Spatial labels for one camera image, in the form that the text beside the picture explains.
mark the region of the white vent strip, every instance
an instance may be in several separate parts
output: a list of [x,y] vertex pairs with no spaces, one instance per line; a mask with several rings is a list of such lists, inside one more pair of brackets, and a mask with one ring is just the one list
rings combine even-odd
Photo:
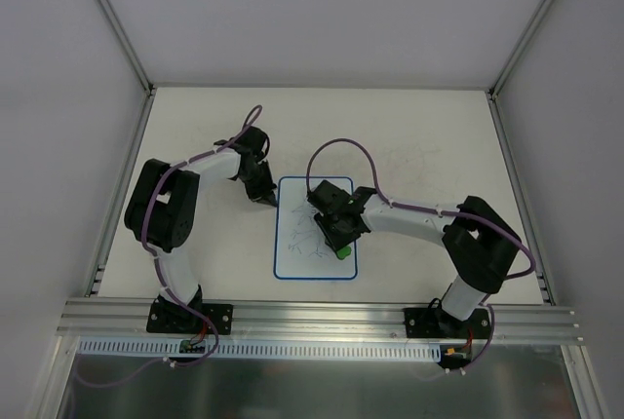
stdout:
[[[81,338],[80,354],[104,356],[198,357],[180,354],[181,339]],[[213,354],[224,359],[302,359],[342,361],[439,362],[440,348],[428,344],[318,343],[221,340]]]

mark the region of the white wall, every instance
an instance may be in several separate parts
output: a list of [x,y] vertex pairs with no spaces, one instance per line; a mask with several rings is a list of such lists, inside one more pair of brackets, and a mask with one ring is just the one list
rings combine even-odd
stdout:
[[141,100],[94,0],[0,0],[0,417],[79,295]]
[[559,302],[624,417],[624,0],[559,0],[500,106]]
[[111,0],[154,82],[488,88],[539,0]]

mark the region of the white table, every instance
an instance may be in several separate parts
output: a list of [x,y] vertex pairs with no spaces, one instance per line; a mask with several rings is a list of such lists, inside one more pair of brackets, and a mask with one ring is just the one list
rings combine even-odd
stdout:
[[[276,182],[284,175],[304,175],[310,155],[323,142],[351,137],[375,158],[386,194],[431,203],[461,203],[467,195],[478,195],[523,235],[486,96],[480,92],[161,88],[130,190],[146,160],[175,162],[211,148],[239,131],[259,103],[264,112],[256,124],[271,138],[269,162]],[[366,159],[348,144],[323,152],[313,174],[348,175],[355,186],[372,185]],[[275,209],[249,202],[240,182],[223,180],[200,198],[189,246],[205,298],[428,302],[442,296],[456,275],[442,248],[374,234],[358,242],[355,280],[281,281],[273,275],[275,215]],[[512,271],[527,265],[520,253]],[[152,261],[122,219],[99,296],[157,293]],[[506,283],[490,301],[542,303],[534,275]]]

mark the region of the whiteboard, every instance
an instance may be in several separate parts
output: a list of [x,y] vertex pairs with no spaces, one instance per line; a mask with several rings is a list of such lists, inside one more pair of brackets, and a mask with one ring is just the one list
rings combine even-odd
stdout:
[[[480,92],[159,88],[130,190],[145,161],[174,162],[211,148],[239,131],[259,103],[264,111],[257,126],[271,138],[268,160],[275,180],[305,175],[322,143],[351,137],[375,158],[381,188],[389,196],[462,203],[478,195],[523,237],[486,95]],[[321,153],[312,174],[346,175],[356,188],[372,185],[367,160],[349,144]],[[275,219],[275,208],[250,202],[240,182],[223,180],[199,197],[188,247],[206,298],[428,302],[442,296],[456,276],[443,248],[373,233],[358,241],[358,276],[352,281],[278,280],[273,273]],[[512,271],[527,265],[519,255]],[[153,297],[158,288],[151,259],[120,221],[99,295]],[[533,275],[505,283],[490,300],[542,303]]]
[[[310,177],[314,189],[323,180],[351,195],[348,177]],[[357,244],[340,260],[325,244],[325,236],[314,220],[318,212],[306,200],[305,177],[282,177],[278,183],[273,271],[280,280],[353,280],[358,275]]]

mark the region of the purple cable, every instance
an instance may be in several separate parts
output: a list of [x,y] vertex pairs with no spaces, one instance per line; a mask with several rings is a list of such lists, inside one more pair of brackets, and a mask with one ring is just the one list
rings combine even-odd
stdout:
[[[369,153],[369,151],[364,146],[362,146],[362,144],[360,144],[357,141],[355,141],[353,139],[350,139],[350,138],[336,138],[336,139],[333,139],[331,141],[328,141],[325,144],[322,144],[321,147],[319,147],[319,149],[317,149],[314,152],[314,154],[310,158],[310,162],[308,163],[308,168],[307,168],[307,171],[305,173],[305,185],[306,185],[306,188],[308,190],[308,193],[311,191],[311,189],[310,189],[310,172],[312,171],[312,163],[314,162],[314,160],[316,159],[316,157],[319,155],[319,153],[321,151],[323,151],[325,148],[327,148],[328,146],[330,146],[331,144],[334,144],[334,143],[349,143],[349,144],[353,144],[354,146],[359,148],[360,151],[362,151],[364,153],[364,155],[369,160],[370,171],[372,172],[372,182],[374,184],[374,189],[377,192],[377,195],[379,196],[381,201],[383,201],[384,203],[386,203],[390,207],[399,208],[401,210],[420,211],[420,212],[426,212],[428,214],[436,214],[436,215],[438,214],[438,211],[436,209],[433,209],[433,208],[419,207],[419,206],[416,206],[416,205],[407,205],[405,203],[399,203],[399,202],[390,202],[390,200],[383,194],[383,192],[381,191],[381,187],[379,186],[379,177],[377,175],[377,167],[374,164],[374,159],[372,158],[371,153]],[[533,257],[533,255],[530,252],[530,250],[527,247],[525,247],[525,245],[522,242],[520,242],[518,239],[516,239],[510,233],[505,231],[502,227],[497,226],[493,222],[491,222],[491,221],[489,221],[489,220],[487,220],[487,219],[485,219],[483,217],[477,216],[476,214],[472,214],[470,212],[443,210],[443,211],[441,211],[441,215],[442,216],[450,216],[450,217],[460,217],[460,218],[463,218],[463,219],[472,219],[473,221],[477,221],[480,224],[483,224],[484,226],[489,227],[491,230],[493,230],[497,234],[499,234],[502,237],[504,237],[505,239],[507,239],[514,246],[516,246],[519,250],[521,250],[522,253],[524,253],[526,255],[526,257],[528,258],[528,262],[529,262],[528,268],[526,270],[524,270],[524,271],[519,272],[519,273],[514,273],[512,275],[508,275],[505,278],[506,281],[507,280],[515,280],[516,278],[521,278],[523,276],[530,275],[533,271],[535,271],[535,266],[536,266],[535,258]]]
[[[262,113],[262,106],[261,105],[257,105],[256,107],[254,107],[249,112],[249,114],[247,114],[247,117],[245,118],[245,122],[243,123],[243,128],[241,128],[241,130],[236,135],[231,137],[223,145],[219,146],[216,150],[211,149],[211,150],[206,151],[204,153],[198,154],[196,156],[191,157],[187,161],[182,161],[181,163],[174,164],[169,169],[167,169],[165,171],[165,173],[163,173],[163,175],[158,180],[158,182],[156,184],[156,187],[154,188],[154,191],[152,192],[152,196],[149,199],[149,203],[147,204],[147,210],[145,211],[145,217],[143,219],[143,224],[142,224],[141,232],[140,232],[140,242],[141,242],[143,248],[150,255],[152,255],[152,257],[154,258],[154,268],[156,270],[156,276],[158,277],[158,281],[159,281],[161,287],[165,288],[165,292],[167,293],[167,295],[169,295],[171,297],[173,302],[175,302],[177,305],[179,305],[184,310],[189,312],[191,315],[197,317],[198,319],[202,320],[202,322],[207,324],[208,327],[213,332],[213,335],[214,335],[214,344],[213,344],[213,346],[202,357],[196,359],[195,361],[191,361],[191,362],[185,362],[185,363],[175,362],[173,364],[174,366],[190,367],[190,366],[197,365],[198,363],[201,363],[201,362],[205,361],[218,348],[218,332],[216,330],[215,324],[213,324],[213,322],[210,320],[210,318],[206,317],[204,314],[202,314],[202,313],[192,309],[188,305],[186,305],[184,302],[182,302],[174,294],[174,292],[171,289],[169,289],[167,287],[167,282],[165,281],[165,276],[163,275],[162,269],[160,267],[160,258],[158,257],[158,253],[157,253],[157,251],[154,248],[150,247],[147,244],[147,227],[149,225],[149,220],[151,218],[152,212],[154,211],[154,206],[156,205],[156,201],[158,199],[158,195],[160,195],[160,191],[163,189],[163,186],[165,185],[165,182],[167,181],[167,179],[169,178],[169,176],[172,173],[174,173],[178,169],[181,169],[183,167],[189,166],[189,165],[191,165],[191,164],[193,164],[193,163],[195,163],[197,161],[200,161],[202,159],[208,158],[209,156],[212,156],[213,154],[219,153],[219,152],[223,151],[224,149],[229,148],[243,134],[245,134],[245,132],[249,129],[249,127],[251,125],[254,124],[254,122],[257,120],[257,118],[260,116],[261,113]],[[92,382],[90,382],[88,380],[85,380],[78,373],[78,362],[76,362],[74,364],[74,374],[73,374],[73,376],[74,376],[74,378],[76,378],[78,383],[80,383],[81,385],[84,385],[85,387],[89,387],[89,388],[113,388],[113,387],[118,387],[120,385],[123,385],[126,382],[129,382],[130,380],[135,378],[137,375],[142,373],[150,365],[153,365],[153,364],[159,363],[159,362],[165,362],[167,360],[168,360],[167,357],[152,359],[152,360],[144,363],[142,366],[140,366],[137,370],[135,370],[133,373],[128,375],[126,378],[123,378],[121,380],[116,380],[114,382],[108,382],[108,383],[92,383]]]

